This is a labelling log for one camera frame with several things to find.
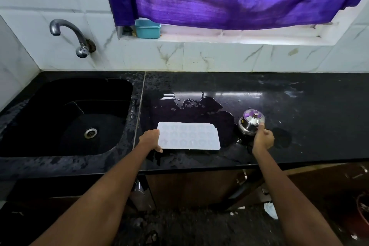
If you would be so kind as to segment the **chrome wall tap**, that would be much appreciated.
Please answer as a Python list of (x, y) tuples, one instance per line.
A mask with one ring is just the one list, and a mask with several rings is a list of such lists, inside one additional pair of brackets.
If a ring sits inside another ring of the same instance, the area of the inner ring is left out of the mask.
[(62, 37), (72, 47), (79, 58), (86, 58), (96, 51), (96, 45), (85, 37), (82, 31), (73, 23), (64, 19), (54, 19), (49, 24), (49, 31), (53, 36)]

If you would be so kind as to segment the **brown cabinet door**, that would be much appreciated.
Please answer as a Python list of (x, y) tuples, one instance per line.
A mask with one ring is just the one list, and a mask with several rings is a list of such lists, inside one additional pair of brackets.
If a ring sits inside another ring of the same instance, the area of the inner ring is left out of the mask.
[(236, 199), (257, 169), (146, 175), (157, 209), (221, 206)]

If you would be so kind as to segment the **black kitchen sink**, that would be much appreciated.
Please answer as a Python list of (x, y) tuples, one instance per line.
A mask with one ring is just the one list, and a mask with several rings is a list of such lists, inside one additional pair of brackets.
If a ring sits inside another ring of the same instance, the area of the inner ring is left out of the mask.
[[(43, 85), (5, 127), (0, 157), (99, 155), (123, 134), (133, 86), (122, 79), (70, 78)], [(96, 128), (92, 139), (84, 132)]]

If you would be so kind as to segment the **person's left hand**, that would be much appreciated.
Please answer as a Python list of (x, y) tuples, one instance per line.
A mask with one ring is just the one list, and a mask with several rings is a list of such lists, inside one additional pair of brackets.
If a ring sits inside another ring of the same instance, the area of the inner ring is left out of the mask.
[(157, 145), (159, 146), (159, 135), (159, 129), (148, 130), (144, 132), (143, 135), (139, 137), (138, 146), (144, 148), (147, 152), (154, 150)]

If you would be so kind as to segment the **white crumpled paper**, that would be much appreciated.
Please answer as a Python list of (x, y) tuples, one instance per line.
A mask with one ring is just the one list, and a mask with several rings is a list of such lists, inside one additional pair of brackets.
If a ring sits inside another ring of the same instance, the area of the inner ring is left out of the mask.
[(274, 220), (278, 220), (278, 215), (276, 213), (276, 209), (274, 207), (274, 204), (273, 202), (265, 202), (264, 205), (264, 210), (265, 212), (271, 217), (273, 218)]

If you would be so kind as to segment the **person's left forearm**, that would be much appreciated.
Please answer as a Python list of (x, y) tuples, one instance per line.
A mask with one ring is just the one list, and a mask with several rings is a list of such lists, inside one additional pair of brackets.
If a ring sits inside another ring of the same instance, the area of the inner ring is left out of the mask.
[(140, 141), (30, 246), (109, 246), (138, 171), (157, 147), (157, 141)]

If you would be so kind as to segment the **red bucket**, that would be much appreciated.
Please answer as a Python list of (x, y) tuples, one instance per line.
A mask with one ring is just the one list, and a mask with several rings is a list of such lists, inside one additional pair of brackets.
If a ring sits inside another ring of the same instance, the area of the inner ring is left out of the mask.
[(363, 229), (369, 235), (369, 192), (363, 192), (356, 198), (357, 211), (363, 221)]

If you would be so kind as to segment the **teal plastic container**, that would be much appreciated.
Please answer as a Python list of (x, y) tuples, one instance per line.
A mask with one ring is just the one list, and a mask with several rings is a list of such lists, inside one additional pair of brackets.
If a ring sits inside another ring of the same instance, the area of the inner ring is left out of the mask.
[(136, 36), (143, 39), (160, 38), (161, 24), (148, 19), (135, 20)]

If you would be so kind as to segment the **small steel pot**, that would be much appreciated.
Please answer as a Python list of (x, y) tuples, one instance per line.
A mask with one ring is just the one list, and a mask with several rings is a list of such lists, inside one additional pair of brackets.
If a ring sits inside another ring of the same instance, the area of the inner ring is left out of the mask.
[(265, 116), (258, 110), (247, 109), (238, 121), (238, 129), (243, 135), (255, 136), (260, 123), (265, 123)]

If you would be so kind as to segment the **white ice cube tray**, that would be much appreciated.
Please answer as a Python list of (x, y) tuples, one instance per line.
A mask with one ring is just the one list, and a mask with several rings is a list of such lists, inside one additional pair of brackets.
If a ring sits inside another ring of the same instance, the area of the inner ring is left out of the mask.
[(217, 128), (210, 123), (159, 122), (158, 145), (172, 150), (220, 150)]

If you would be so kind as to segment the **person's right hand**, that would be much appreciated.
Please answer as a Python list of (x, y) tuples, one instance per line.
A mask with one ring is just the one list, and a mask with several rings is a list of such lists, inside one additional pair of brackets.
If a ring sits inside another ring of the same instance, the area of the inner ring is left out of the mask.
[(264, 123), (260, 123), (253, 141), (252, 153), (257, 155), (274, 146), (274, 134), (271, 130), (265, 128)]

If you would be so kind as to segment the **person's right forearm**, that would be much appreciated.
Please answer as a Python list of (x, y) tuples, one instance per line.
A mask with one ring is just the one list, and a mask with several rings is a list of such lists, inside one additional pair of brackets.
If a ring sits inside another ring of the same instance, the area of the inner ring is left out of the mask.
[(321, 212), (280, 169), (263, 145), (253, 147), (289, 246), (344, 246)]

